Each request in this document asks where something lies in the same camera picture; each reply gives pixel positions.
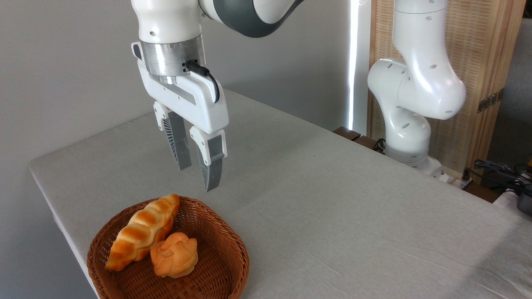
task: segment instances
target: table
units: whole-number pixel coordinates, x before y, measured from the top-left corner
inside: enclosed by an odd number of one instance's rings
[[[211,192],[194,157],[177,169],[152,114],[31,163],[85,272],[111,217],[178,193],[246,244],[243,298],[532,298],[532,223],[296,117],[226,98],[229,156]]]

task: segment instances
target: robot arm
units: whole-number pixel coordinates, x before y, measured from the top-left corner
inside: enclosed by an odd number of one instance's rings
[[[428,156],[425,117],[449,119],[466,100],[445,49],[447,1],[395,0],[393,42],[404,59],[381,59],[368,75],[384,116],[386,155],[435,178],[443,172]]]
[[[303,0],[131,0],[140,42],[132,44],[157,124],[179,169],[191,165],[184,120],[192,123],[205,188],[218,186],[227,156],[223,89],[205,68],[201,15],[248,37],[277,30]]]

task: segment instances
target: bread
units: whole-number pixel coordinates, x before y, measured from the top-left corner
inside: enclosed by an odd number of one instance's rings
[[[121,271],[131,262],[144,259],[152,246],[172,230],[178,209],[179,195],[169,194],[136,212],[118,233],[105,268]]]
[[[197,244],[196,239],[189,239],[182,232],[155,244],[150,252],[155,274],[172,278],[189,275],[198,263]]]

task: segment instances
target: black cable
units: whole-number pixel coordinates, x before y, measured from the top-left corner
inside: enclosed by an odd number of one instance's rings
[[[373,150],[374,151],[381,150],[382,152],[384,152],[385,148],[386,148],[386,140],[384,138],[379,138],[377,142],[375,143]]]
[[[214,100],[214,103],[216,104],[220,100],[220,88],[218,87],[218,82],[216,82],[216,79],[211,75],[210,72],[207,74],[207,76],[211,78],[212,83],[214,84],[214,91],[216,93],[216,99]]]
[[[200,74],[205,77],[209,77],[214,84],[214,92],[215,92],[215,100],[214,103],[217,103],[220,100],[220,87],[218,87],[218,83],[216,82],[216,79],[211,75],[211,71],[209,71],[208,68],[202,67],[200,64],[198,64],[195,61],[188,61],[185,63],[185,66],[194,73]]]
[[[473,173],[475,176],[479,177],[479,178],[483,178],[485,180],[488,180],[494,184],[497,184],[497,185],[500,185],[500,186],[504,186],[506,187],[507,189],[512,189],[512,190],[515,190],[515,191],[519,191],[519,192],[523,192],[523,191],[526,191],[526,188],[523,188],[523,187],[520,187],[521,185],[510,185],[510,184],[507,184],[507,183],[504,183],[504,182],[500,182],[500,181],[497,181],[497,180],[494,180],[492,178],[489,178],[489,177],[486,177],[486,176],[483,176],[477,172],[474,172],[472,169],[469,169],[469,168],[466,168],[466,170],[468,170],[469,172]]]
[[[532,180],[522,175],[518,175],[517,173],[512,171],[506,164],[503,163],[494,163],[483,159],[476,159],[474,165],[475,169],[488,169],[510,180],[524,180],[532,183]]]

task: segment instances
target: wicker basket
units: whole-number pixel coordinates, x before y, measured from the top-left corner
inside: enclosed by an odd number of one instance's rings
[[[250,260],[240,237],[214,211],[193,198],[181,197],[174,232],[198,241],[198,263],[181,278],[155,275],[150,256],[124,270],[105,270],[111,245],[131,216],[149,202],[131,206],[113,217],[94,238],[87,254],[89,275],[100,298],[239,298],[246,285]]]

